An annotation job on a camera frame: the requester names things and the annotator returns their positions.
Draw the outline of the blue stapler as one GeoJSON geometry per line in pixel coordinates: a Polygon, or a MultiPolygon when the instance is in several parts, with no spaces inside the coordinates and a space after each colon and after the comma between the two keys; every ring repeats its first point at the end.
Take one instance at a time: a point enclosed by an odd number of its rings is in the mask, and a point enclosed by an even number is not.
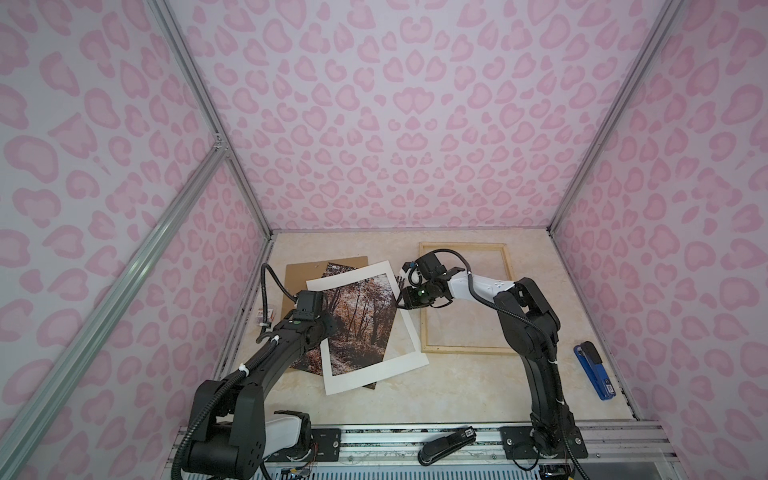
{"type": "Polygon", "coordinates": [[[616,390],[596,346],[591,341],[585,341],[577,344],[573,351],[598,397],[602,401],[613,399],[616,390]]]}

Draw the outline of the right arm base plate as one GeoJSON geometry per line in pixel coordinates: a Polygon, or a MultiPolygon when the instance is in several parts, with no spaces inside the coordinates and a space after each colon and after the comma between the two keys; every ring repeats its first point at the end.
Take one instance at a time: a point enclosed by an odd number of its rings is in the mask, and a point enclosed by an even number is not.
{"type": "Polygon", "coordinates": [[[555,433],[553,444],[531,425],[503,426],[499,428],[501,443],[507,460],[563,460],[586,459],[589,454],[586,442],[578,427],[565,430],[565,435],[555,433]]]}

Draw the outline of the white mat board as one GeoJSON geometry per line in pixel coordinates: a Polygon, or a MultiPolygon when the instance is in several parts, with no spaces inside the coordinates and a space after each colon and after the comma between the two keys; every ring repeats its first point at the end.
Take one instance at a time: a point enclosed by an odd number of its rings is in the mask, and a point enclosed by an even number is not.
{"type": "Polygon", "coordinates": [[[319,346],[319,358],[322,368],[325,393],[334,395],[380,381],[390,379],[429,364],[427,356],[421,350],[419,335],[409,312],[397,307],[396,298],[399,294],[398,282],[389,262],[379,262],[358,269],[352,269],[343,273],[327,275],[322,278],[309,280],[306,286],[310,290],[326,291],[346,286],[355,282],[376,278],[380,275],[387,277],[388,286],[385,291],[394,298],[396,308],[393,327],[384,359],[372,366],[368,366],[350,373],[334,375],[332,373],[329,355],[328,338],[319,346]]]}

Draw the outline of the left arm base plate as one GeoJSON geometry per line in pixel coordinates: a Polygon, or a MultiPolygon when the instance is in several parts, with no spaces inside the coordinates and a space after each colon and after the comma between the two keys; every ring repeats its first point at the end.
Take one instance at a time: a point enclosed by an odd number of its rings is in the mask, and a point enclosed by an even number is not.
{"type": "Polygon", "coordinates": [[[312,428],[302,433],[293,447],[278,450],[266,458],[268,463],[316,463],[336,462],[341,447],[341,430],[338,428],[312,428]]]}

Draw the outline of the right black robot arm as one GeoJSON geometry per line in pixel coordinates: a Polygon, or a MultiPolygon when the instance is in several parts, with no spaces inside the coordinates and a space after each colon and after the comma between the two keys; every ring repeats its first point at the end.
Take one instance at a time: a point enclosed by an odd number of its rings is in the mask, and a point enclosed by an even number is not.
{"type": "Polygon", "coordinates": [[[563,392],[557,358],[560,320],[530,278],[497,280],[476,274],[457,251],[439,248],[406,262],[397,305],[407,310],[444,308],[456,300],[493,310],[503,337],[521,358],[531,397],[533,450],[544,458],[587,457],[581,432],[563,392]]]}

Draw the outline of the autumn forest photo print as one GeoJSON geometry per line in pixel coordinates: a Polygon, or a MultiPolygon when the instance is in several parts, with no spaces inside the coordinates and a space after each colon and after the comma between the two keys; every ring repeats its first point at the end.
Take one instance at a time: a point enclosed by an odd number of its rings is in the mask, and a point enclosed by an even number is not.
{"type": "Polygon", "coordinates": [[[324,309],[335,322],[335,330],[328,338],[334,375],[384,359],[396,313],[394,298],[385,291],[387,286],[387,277],[380,275],[324,294],[324,309]]]}

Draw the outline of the aluminium mounting rail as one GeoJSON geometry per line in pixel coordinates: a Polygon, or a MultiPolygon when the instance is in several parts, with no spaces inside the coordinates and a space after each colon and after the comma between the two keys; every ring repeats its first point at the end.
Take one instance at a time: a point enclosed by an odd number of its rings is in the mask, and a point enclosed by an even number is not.
{"type": "Polygon", "coordinates": [[[429,440],[456,424],[319,425],[341,430],[336,462],[268,463],[257,479],[684,479],[681,458],[653,421],[581,421],[589,456],[574,461],[507,460],[499,428],[524,423],[477,423],[476,441],[424,467],[417,461],[429,440]]]}

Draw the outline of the black stapler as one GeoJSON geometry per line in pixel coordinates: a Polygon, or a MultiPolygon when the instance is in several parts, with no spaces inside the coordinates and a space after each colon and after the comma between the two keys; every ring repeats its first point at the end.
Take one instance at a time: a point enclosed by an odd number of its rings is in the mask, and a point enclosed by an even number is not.
{"type": "Polygon", "coordinates": [[[421,466],[431,466],[437,461],[473,444],[476,438],[477,432],[472,426],[462,426],[454,429],[449,434],[424,443],[417,454],[417,461],[421,466]]]}

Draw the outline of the light wooden picture frame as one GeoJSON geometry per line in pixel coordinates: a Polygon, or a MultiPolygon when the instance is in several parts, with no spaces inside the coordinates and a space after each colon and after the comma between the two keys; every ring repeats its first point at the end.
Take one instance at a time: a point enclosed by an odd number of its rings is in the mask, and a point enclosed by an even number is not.
{"type": "MultiPolygon", "coordinates": [[[[479,242],[422,242],[419,253],[446,248],[460,253],[469,262],[474,273],[511,281],[514,272],[509,252],[503,243],[479,242]]],[[[503,355],[515,352],[504,339],[497,313],[472,299],[456,300],[445,306],[442,300],[437,308],[420,311],[421,348],[426,353],[503,355]]]]}

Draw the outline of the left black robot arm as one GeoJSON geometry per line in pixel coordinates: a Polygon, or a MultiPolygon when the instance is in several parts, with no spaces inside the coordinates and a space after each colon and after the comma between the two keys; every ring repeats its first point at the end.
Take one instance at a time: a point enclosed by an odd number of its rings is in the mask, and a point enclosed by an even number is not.
{"type": "Polygon", "coordinates": [[[334,329],[324,294],[303,290],[294,309],[250,359],[220,380],[207,380],[195,392],[187,431],[177,447],[170,477],[184,472],[214,479],[249,479],[267,453],[265,399],[283,373],[334,329]]]}

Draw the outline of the small clear pin box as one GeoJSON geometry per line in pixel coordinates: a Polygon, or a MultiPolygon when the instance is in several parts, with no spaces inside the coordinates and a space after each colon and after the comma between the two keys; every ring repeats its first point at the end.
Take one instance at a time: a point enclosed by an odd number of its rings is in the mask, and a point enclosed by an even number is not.
{"type": "Polygon", "coordinates": [[[271,326],[274,323],[275,313],[272,307],[268,307],[266,310],[260,308],[256,314],[256,320],[260,326],[271,326]]]}

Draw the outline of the brown frame backing board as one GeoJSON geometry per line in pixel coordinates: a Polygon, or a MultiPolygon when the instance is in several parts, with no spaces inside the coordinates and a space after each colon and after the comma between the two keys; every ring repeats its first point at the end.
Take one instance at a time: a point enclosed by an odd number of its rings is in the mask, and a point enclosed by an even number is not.
{"type": "Polygon", "coordinates": [[[299,291],[306,289],[307,281],[321,278],[328,272],[328,267],[331,264],[342,266],[346,271],[349,271],[350,269],[358,269],[367,266],[368,257],[358,256],[288,264],[285,267],[283,285],[289,293],[297,294],[299,291]]]}

